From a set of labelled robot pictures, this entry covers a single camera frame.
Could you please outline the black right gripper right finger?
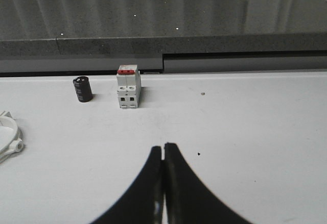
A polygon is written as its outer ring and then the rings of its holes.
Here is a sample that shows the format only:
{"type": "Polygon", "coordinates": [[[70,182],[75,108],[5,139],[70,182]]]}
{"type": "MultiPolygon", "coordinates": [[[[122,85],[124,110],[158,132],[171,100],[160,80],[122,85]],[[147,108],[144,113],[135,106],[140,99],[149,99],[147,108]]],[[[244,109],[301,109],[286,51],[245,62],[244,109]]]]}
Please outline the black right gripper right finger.
{"type": "Polygon", "coordinates": [[[165,144],[164,163],[168,223],[249,223],[201,182],[177,144],[165,144]]]}

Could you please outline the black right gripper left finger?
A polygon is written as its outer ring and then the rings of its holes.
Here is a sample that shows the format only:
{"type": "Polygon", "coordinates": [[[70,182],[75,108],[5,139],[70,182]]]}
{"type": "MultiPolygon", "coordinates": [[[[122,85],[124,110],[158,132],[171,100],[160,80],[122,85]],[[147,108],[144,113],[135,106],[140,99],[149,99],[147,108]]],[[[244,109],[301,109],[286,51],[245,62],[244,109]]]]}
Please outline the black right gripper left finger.
{"type": "Polygon", "coordinates": [[[163,205],[161,147],[154,146],[133,183],[93,223],[162,223],[163,205]]]}

